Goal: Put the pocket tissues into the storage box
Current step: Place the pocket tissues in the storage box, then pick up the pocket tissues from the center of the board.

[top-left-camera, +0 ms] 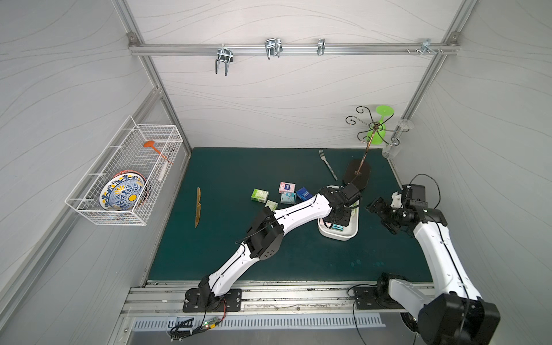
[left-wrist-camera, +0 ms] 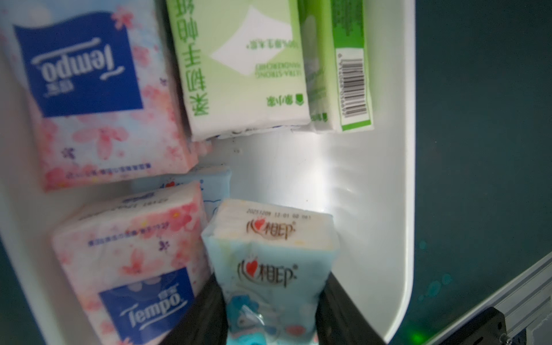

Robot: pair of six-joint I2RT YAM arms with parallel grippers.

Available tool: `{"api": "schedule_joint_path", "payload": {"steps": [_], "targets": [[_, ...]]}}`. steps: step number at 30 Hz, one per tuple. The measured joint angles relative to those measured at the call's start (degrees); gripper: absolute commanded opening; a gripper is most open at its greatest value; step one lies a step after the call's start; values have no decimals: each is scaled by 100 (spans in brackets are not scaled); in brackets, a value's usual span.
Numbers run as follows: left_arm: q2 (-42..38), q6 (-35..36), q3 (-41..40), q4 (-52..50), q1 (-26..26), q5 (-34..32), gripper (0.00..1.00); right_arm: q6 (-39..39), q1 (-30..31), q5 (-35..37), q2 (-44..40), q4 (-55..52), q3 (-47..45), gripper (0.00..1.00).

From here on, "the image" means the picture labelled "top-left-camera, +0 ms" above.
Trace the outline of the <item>dark blue tissue pack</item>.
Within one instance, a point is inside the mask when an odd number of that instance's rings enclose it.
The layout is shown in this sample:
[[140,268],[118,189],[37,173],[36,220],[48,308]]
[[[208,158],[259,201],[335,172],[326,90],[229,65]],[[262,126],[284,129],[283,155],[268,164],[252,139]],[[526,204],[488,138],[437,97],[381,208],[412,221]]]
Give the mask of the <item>dark blue tissue pack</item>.
[[300,201],[307,201],[313,198],[313,194],[305,187],[298,189],[296,191],[296,196]]

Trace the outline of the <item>pink tissue pack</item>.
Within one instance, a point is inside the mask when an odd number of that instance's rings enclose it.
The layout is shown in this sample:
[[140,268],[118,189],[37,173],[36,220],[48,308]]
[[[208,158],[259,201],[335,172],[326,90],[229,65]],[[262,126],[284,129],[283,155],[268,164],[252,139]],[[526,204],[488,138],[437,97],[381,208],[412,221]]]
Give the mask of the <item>pink tissue pack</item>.
[[280,182],[278,192],[279,193],[294,193],[296,189],[296,184]]

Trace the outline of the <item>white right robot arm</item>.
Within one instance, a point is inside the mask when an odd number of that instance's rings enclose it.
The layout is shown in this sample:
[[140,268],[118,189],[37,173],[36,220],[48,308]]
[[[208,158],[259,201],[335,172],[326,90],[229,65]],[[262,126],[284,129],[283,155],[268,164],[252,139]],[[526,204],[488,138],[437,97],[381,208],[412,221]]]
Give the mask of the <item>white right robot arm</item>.
[[494,303],[484,301],[468,277],[444,215],[422,201],[394,207],[382,198],[368,206],[392,234],[406,229],[418,241],[434,283],[430,298],[399,275],[384,273],[376,299],[383,306],[399,305],[414,319],[415,331],[426,344],[489,344],[500,323]]

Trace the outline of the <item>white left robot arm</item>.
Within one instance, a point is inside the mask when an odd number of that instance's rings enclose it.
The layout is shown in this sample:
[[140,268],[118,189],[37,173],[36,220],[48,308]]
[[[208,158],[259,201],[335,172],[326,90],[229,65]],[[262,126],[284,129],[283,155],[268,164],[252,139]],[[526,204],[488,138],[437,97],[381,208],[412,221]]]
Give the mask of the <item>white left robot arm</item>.
[[274,256],[284,237],[311,221],[343,216],[359,206],[360,190],[353,184],[323,187],[294,206],[271,210],[264,207],[255,217],[237,251],[217,270],[200,280],[197,288],[186,292],[183,312],[220,312],[241,310],[241,290],[233,284],[254,264]]

